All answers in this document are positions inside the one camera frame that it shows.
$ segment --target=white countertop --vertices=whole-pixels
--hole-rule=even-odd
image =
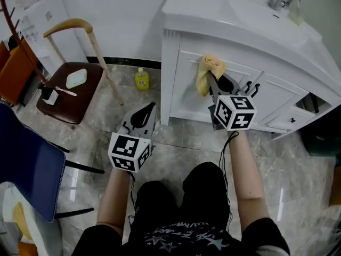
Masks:
[[[264,51],[339,92],[341,73],[321,36],[306,23],[298,26],[266,3],[267,0],[167,0],[163,7],[164,28],[227,39]],[[278,23],[270,19],[273,14],[280,17]]]

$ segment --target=person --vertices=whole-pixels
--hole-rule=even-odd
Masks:
[[[241,241],[226,231],[230,204],[224,174],[207,162],[196,166],[184,180],[180,208],[164,184],[144,183],[137,193],[128,242],[122,245],[130,176],[113,169],[97,224],[83,232],[72,255],[290,255],[270,219],[262,179],[245,132],[239,131],[229,147]]]

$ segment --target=black shirt sleeve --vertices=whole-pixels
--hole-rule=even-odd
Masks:
[[[262,218],[251,223],[243,232],[242,244],[256,251],[260,246],[276,246],[290,255],[287,242],[284,240],[277,225],[270,218]]]
[[[72,256],[107,255],[108,251],[115,255],[119,254],[121,247],[122,239],[117,231],[106,225],[98,225],[83,232]]]

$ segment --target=forearm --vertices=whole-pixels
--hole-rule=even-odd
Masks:
[[[254,199],[264,197],[262,178],[245,131],[239,131],[239,135],[230,141],[229,146],[237,198]]]
[[[97,214],[97,225],[105,224],[123,235],[127,210],[130,175],[123,170],[112,169]]]

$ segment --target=gray marble tile floor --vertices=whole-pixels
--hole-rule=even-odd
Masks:
[[[84,121],[108,139],[117,130],[126,111],[134,105],[154,101],[160,106],[160,71],[146,69],[150,74],[150,89],[139,91],[134,86],[136,67],[110,66],[110,77],[122,93],[125,105],[121,107],[113,98],[110,87],[104,84],[96,93]],[[20,120],[45,137],[71,152],[67,159],[105,170],[99,175],[67,168],[62,180],[58,211],[72,211],[93,207],[94,212],[72,218],[60,219],[63,233],[64,254],[71,255],[82,232],[95,225],[100,199],[111,171],[107,155],[108,144],[96,139],[92,132],[69,126],[44,116],[36,108],[40,96],[36,92]],[[310,156],[298,133],[280,140],[271,140],[271,134],[250,130],[248,139],[261,172],[266,202],[272,219],[287,240],[292,255],[324,255],[340,239],[337,225],[341,207],[328,207],[334,171],[334,158]],[[198,164],[212,161],[218,164],[220,152],[227,139],[224,131],[213,132],[210,124],[171,118],[169,126],[157,123],[154,132],[155,149],[148,162],[136,175],[133,196],[143,183],[162,181],[181,204],[182,182]],[[229,182],[229,198],[233,215],[229,232],[241,239],[236,193],[234,191],[231,160],[225,153],[226,172]],[[133,214],[128,201],[127,216]],[[129,236],[126,219],[123,241]]]

